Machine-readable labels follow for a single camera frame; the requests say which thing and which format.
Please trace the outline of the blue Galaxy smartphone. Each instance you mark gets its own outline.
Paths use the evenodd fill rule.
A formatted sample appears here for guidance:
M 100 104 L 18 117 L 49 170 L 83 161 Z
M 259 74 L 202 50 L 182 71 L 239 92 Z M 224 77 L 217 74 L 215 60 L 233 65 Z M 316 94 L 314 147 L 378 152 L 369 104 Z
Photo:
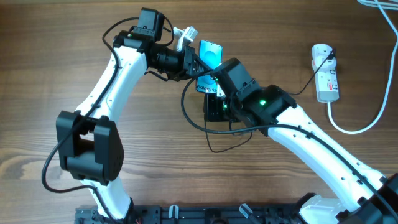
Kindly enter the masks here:
M 222 61 L 223 47 L 208 40 L 200 41 L 199 57 L 211 69 L 215 69 Z M 211 75 L 197 79 L 196 91 L 201 93 L 216 93 L 217 84 Z

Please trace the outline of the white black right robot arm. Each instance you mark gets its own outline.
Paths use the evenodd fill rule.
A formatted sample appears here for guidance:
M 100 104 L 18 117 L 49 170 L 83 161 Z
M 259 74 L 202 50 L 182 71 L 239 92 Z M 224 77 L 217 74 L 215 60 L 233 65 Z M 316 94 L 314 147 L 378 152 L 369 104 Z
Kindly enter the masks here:
M 298 203 L 305 223 L 397 223 L 396 177 L 387 178 L 350 154 L 320 129 L 304 109 L 276 85 L 259 86 L 236 58 L 211 73 L 225 94 L 222 115 L 293 152 L 335 194 L 307 194 Z

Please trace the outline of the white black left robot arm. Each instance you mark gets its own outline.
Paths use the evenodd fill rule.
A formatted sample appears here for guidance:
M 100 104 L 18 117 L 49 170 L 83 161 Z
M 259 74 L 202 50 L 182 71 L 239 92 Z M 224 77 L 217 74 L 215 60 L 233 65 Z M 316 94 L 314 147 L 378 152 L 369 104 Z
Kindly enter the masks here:
M 170 42 L 161 42 L 167 18 L 143 8 L 137 24 L 110 43 L 111 58 L 90 95 L 73 112 L 62 111 L 56 122 L 60 167 L 93 195 L 101 223 L 137 223 L 132 198 L 119 173 L 124 149 L 117 123 L 137 82 L 147 73 L 180 81 L 208 71 L 191 43 L 194 27 L 169 26 Z

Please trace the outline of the white USB charger plug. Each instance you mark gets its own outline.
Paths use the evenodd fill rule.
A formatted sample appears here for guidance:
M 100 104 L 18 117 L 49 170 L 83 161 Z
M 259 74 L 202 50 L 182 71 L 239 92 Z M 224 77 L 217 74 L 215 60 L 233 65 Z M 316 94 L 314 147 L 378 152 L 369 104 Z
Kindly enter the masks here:
M 335 53 L 329 55 L 315 55 L 312 58 L 313 71 L 326 72 L 336 68 Z

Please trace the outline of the white power strip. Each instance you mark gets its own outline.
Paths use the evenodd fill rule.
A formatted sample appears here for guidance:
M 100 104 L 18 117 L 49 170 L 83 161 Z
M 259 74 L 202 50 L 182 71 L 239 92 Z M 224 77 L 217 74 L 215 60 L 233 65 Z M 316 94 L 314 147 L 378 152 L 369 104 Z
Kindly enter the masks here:
M 312 58 L 315 55 L 329 55 L 335 53 L 335 49 L 327 44 L 315 44 L 312 47 Z M 336 69 L 326 72 L 316 71 L 315 87 L 317 100 L 320 103 L 334 102 L 339 99 L 339 89 L 337 82 Z

